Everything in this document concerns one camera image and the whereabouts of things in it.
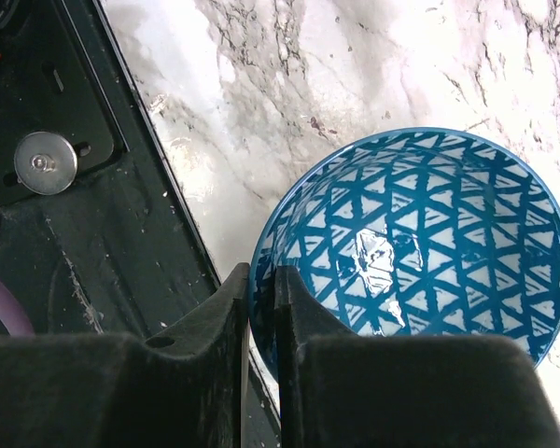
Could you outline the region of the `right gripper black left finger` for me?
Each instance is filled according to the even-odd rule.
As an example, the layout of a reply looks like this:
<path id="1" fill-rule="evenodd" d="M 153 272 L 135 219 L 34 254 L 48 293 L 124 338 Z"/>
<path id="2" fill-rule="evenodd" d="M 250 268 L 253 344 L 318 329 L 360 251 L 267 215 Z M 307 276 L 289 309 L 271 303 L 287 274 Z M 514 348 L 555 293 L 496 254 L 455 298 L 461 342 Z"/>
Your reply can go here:
<path id="1" fill-rule="evenodd" d="M 0 282 L 0 447 L 239 447 L 249 267 L 157 335 L 34 334 Z"/>

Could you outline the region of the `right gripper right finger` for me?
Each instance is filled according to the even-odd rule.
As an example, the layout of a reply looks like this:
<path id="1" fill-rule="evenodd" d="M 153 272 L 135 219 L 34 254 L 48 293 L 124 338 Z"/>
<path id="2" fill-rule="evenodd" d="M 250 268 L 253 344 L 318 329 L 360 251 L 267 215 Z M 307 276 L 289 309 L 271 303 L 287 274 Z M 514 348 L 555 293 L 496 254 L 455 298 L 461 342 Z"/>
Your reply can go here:
<path id="1" fill-rule="evenodd" d="M 493 335 L 362 337 L 274 276 L 285 447 L 560 447 L 529 357 Z"/>

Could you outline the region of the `blue triangle bowl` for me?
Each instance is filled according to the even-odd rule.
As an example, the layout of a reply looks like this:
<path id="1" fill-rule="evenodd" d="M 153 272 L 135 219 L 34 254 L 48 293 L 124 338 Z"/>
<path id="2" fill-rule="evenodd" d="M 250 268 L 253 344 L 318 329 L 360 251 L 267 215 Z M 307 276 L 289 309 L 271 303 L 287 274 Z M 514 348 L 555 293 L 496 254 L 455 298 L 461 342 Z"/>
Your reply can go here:
<path id="1" fill-rule="evenodd" d="M 525 162 L 471 133 L 372 135 L 289 190 L 249 275 L 252 333 L 270 372 L 273 277 L 287 265 L 361 336 L 501 334 L 540 363 L 560 330 L 560 207 Z"/>

